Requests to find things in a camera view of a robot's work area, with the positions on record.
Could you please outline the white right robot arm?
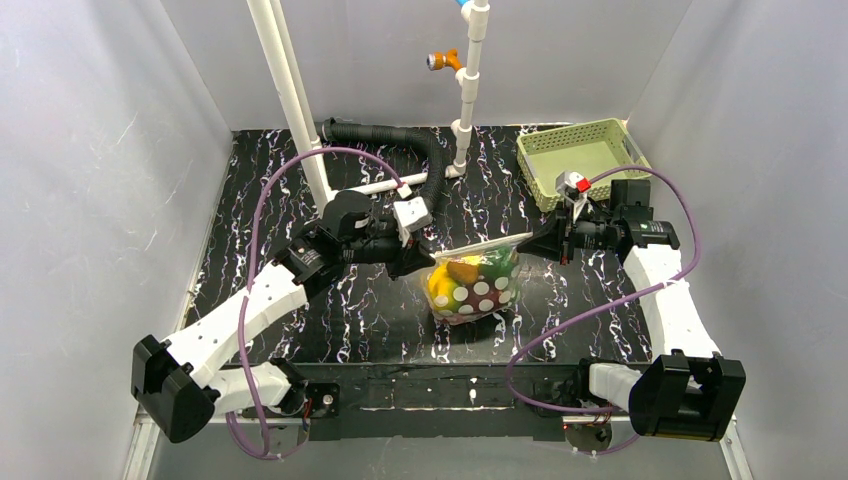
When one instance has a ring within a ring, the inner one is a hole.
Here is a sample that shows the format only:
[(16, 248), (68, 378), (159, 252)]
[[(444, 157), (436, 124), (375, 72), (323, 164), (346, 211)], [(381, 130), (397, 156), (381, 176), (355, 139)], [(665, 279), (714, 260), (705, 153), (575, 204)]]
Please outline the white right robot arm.
[(583, 403), (628, 413), (640, 436), (718, 441), (746, 383), (742, 363), (724, 357), (701, 321), (681, 265), (674, 227), (655, 219), (647, 180), (614, 180), (609, 208), (587, 198), (588, 182), (564, 180), (565, 201), (518, 251), (565, 264), (579, 250), (611, 251), (622, 264), (652, 342), (652, 363), (630, 367), (583, 359), (550, 398), (532, 405), (572, 413)]

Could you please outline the clear zip top bag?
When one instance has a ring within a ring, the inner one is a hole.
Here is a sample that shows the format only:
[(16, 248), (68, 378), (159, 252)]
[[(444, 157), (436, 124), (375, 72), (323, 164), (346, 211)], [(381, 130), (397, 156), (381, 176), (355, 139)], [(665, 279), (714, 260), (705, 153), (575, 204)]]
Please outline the clear zip top bag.
[(527, 279), (516, 234), (438, 252), (420, 274), (424, 298), (435, 320), (449, 325), (474, 322), (515, 306)]

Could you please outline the orange brown fake bread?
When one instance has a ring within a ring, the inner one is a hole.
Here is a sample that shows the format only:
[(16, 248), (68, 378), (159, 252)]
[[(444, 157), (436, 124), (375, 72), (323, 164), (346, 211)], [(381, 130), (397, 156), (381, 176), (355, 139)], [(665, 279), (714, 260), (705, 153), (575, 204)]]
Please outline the orange brown fake bread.
[(449, 276), (461, 285), (473, 285), (480, 275), (478, 263), (450, 261), (446, 265), (446, 270)]

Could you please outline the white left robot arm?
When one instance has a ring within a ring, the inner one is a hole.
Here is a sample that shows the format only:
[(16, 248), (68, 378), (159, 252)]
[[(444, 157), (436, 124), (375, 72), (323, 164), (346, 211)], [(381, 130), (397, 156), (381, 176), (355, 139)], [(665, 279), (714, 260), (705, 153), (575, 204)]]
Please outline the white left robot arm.
[(306, 306), (356, 264), (381, 264), (391, 279), (434, 265), (416, 233), (432, 221), (433, 202), (415, 195), (377, 215), (369, 197), (338, 193), (232, 297), (163, 340), (133, 348), (131, 394), (173, 443), (199, 433), (216, 415), (255, 408), (285, 416), (318, 400), (306, 377), (285, 360), (229, 368), (254, 339)]

